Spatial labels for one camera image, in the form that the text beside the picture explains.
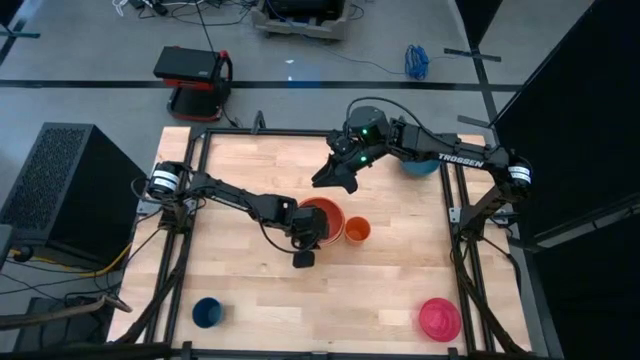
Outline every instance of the black metal frame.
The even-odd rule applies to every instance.
[[[252,135],[251,129],[232,129],[232,128],[192,128],[190,134],[189,145],[187,147],[187,151],[185,154],[185,161],[187,163],[191,163],[193,159],[193,153],[195,150],[195,142],[198,138],[203,138],[202,148],[200,151],[200,160],[198,163],[198,170],[204,171],[207,164],[207,157],[209,154],[209,148],[211,144],[211,137],[215,134],[218,135]],[[312,137],[324,137],[329,134],[328,130],[292,130],[292,129],[266,129],[261,128],[257,131],[257,134],[260,136],[312,136]],[[448,213],[448,208],[453,207],[453,196],[451,193],[451,182],[449,180],[449,174],[447,172],[447,165],[442,164],[440,168],[440,173],[442,176],[442,184],[443,184],[443,193],[445,198],[445,203],[447,204],[446,211]],[[462,168],[460,167],[460,171],[457,173],[458,175],[458,186],[460,189],[461,201],[463,203],[469,202],[466,183],[464,180],[464,174],[462,173]],[[451,234],[451,244],[455,246],[454,251],[460,252],[460,244],[456,244],[455,239],[453,237],[453,228],[451,223],[449,223],[450,234]],[[191,233],[192,231],[187,231],[184,236],[183,248],[181,251],[187,251],[185,254],[188,256],[188,251],[191,243]],[[160,271],[158,272],[158,277],[156,279],[156,289],[160,288],[162,283],[166,279],[166,274],[169,269],[169,262],[171,258],[171,253],[173,252],[173,246],[175,243],[175,235],[169,233],[167,235],[167,242],[165,243],[164,251],[161,258],[160,263]],[[482,271],[480,268],[480,261],[477,252],[477,247],[470,248],[471,252],[471,264],[473,268],[473,274],[475,281],[477,282],[477,287],[480,293],[485,297],[484,283],[482,280]],[[182,292],[182,284],[184,282],[185,272],[182,273],[178,282],[176,283],[175,288],[173,289],[173,294],[171,298],[171,304],[169,307],[169,316],[167,319],[163,343],[172,344],[173,335],[177,323],[177,315],[178,309],[180,306],[180,297]],[[463,331],[465,336],[465,346],[467,352],[476,350],[475,344],[475,336],[473,332],[473,320],[471,317],[471,310],[469,307],[469,298],[465,290],[456,282],[458,286],[458,294],[460,298],[460,313],[463,322]],[[153,343],[153,339],[155,337],[155,332],[157,328],[157,314],[154,316],[149,324],[147,325],[145,332],[145,343]],[[485,339],[485,349],[488,351],[495,351],[495,344],[493,342],[493,336],[488,330],[487,325],[483,322],[483,335]],[[449,355],[406,355],[406,354],[356,354],[356,353],[313,353],[313,352],[290,352],[290,351],[251,351],[251,350],[208,350],[208,349],[190,349],[189,353],[192,357],[225,357],[225,358],[293,358],[293,357],[309,357],[311,358],[331,358],[331,359],[345,359],[345,360],[359,360],[359,359],[376,359],[376,360],[386,360],[386,359],[431,359],[431,360],[445,360],[452,359],[454,357],[464,358],[462,356],[457,356],[457,350],[455,348],[450,349]],[[172,349],[172,354],[178,356],[180,354],[184,354],[184,349]]]

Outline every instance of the black speaker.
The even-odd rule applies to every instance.
[[[15,229],[13,247],[99,269],[130,241],[144,176],[95,125],[45,123],[0,211]]]

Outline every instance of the orange bowl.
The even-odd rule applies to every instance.
[[[344,231],[344,213],[338,204],[334,201],[323,197],[313,197],[300,202],[300,207],[316,206],[327,214],[329,221],[329,236],[318,242],[320,245],[329,245],[334,243]]]

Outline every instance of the black wall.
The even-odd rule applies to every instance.
[[[534,255],[567,360],[637,358],[640,215]]]
[[[480,46],[502,0],[456,0],[471,48]]]
[[[24,0],[0,0],[0,24],[9,26]]]
[[[534,169],[524,240],[640,194],[637,10],[596,1],[498,117],[501,144]]]

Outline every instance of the blue cable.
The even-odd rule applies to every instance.
[[[269,6],[269,9],[271,9],[271,11],[276,17],[278,17],[280,20],[289,24],[289,26],[291,26],[292,28],[296,27],[291,21],[287,20],[285,17],[280,16],[280,14],[278,14],[275,11],[273,6],[271,6],[271,0],[267,0],[267,5]],[[327,49],[326,46],[319,44],[318,42],[314,41],[313,39],[311,39],[305,34],[299,34],[299,35],[302,36],[307,41],[309,41],[313,46],[319,47],[320,49],[328,52],[329,54],[332,54],[334,56],[337,56],[347,61],[351,61],[359,64],[373,65],[392,75],[407,75],[416,80],[424,80],[427,77],[427,74],[429,72],[429,63],[430,63],[429,57],[427,56],[427,53],[424,51],[422,46],[415,47],[413,45],[409,45],[409,47],[407,48],[407,52],[404,55],[404,59],[405,59],[404,72],[397,72],[397,71],[391,71],[381,65],[374,63],[373,61],[357,60],[357,59],[352,59],[344,55],[338,54],[332,50]],[[455,57],[447,57],[447,56],[441,56],[439,58],[455,59]]]

